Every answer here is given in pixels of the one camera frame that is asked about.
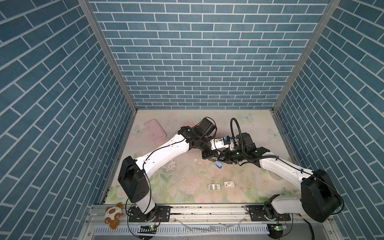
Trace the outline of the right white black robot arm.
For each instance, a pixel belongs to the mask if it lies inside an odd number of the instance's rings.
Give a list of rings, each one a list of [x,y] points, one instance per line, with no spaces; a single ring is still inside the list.
[[[275,194],[267,199],[263,208],[266,218],[272,220],[282,214],[305,214],[322,223],[344,210],[345,201],[326,171],[306,169],[274,155],[264,147],[257,147],[250,134],[241,131],[235,118],[230,120],[230,127],[237,127],[238,135],[211,140],[216,160],[239,166],[255,165],[288,181],[300,191],[294,196]]]

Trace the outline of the light blue stapler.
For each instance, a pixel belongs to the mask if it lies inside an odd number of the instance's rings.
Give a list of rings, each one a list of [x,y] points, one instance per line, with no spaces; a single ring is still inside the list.
[[[218,168],[218,169],[221,169],[223,167],[223,164],[219,161],[215,161],[214,162],[214,165]]]

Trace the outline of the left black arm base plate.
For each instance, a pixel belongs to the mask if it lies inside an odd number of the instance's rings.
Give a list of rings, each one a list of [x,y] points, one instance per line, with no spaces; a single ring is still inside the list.
[[[144,223],[144,222],[169,222],[171,215],[170,206],[157,206],[149,213],[143,214],[142,211],[136,206],[132,205],[128,209],[128,216],[130,223]]]

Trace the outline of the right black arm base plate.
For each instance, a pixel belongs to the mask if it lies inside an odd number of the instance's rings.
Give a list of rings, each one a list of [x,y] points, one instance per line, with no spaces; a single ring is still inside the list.
[[[252,222],[282,221],[283,223],[285,223],[291,220],[290,214],[278,214],[276,211],[272,210],[272,208],[266,207],[265,205],[246,205],[244,208],[249,214]]]

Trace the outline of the white staple box sleeve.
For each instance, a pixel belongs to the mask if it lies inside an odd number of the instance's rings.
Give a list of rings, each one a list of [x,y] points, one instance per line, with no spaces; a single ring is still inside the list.
[[[234,181],[224,181],[224,187],[225,188],[233,188],[233,187],[235,187],[235,182]]]

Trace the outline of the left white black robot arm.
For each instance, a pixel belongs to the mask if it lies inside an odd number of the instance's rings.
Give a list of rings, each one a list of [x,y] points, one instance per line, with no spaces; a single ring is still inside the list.
[[[148,215],[157,207],[152,199],[150,177],[163,165],[191,149],[198,149],[211,158],[217,154],[212,150],[211,140],[217,132],[215,121],[210,117],[203,118],[193,127],[183,126],[168,142],[134,159],[126,157],[118,174],[118,183],[126,193],[128,200],[139,208],[142,214]]]

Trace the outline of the staple box tray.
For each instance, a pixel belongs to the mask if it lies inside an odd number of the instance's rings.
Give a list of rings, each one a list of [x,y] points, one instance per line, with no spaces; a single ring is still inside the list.
[[[214,183],[214,184],[208,184],[208,189],[209,189],[210,191],[217,191],[217,190],[220,190],[220,189],[221,189],[221,186],[220,186],[220,184],[216,184],[216,183]]]

